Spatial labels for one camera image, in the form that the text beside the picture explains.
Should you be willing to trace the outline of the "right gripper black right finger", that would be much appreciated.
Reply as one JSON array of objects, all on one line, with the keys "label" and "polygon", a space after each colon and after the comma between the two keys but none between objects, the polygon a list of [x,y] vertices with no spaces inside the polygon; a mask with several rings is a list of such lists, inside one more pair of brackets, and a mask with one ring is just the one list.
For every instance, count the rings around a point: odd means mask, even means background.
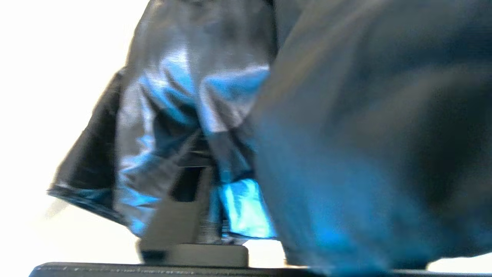
[{"label": "right gripper black right finger", "polygon": [[285,249],[288,262],[319,270],[425,269],[425,258],[403,257],[381,248],[364,249],[343,244]]}]

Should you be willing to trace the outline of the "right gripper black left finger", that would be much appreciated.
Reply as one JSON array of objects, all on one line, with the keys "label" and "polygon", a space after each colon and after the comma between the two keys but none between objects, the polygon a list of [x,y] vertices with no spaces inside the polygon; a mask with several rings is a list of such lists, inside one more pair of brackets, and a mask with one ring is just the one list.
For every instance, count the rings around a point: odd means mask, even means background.
[{"label": "right gripper black left finger", "polygon": [[138,249],[146,265],[248,266],[248,249],[223,242],[223,209],[211,166],[183,168],[158,204]]}]

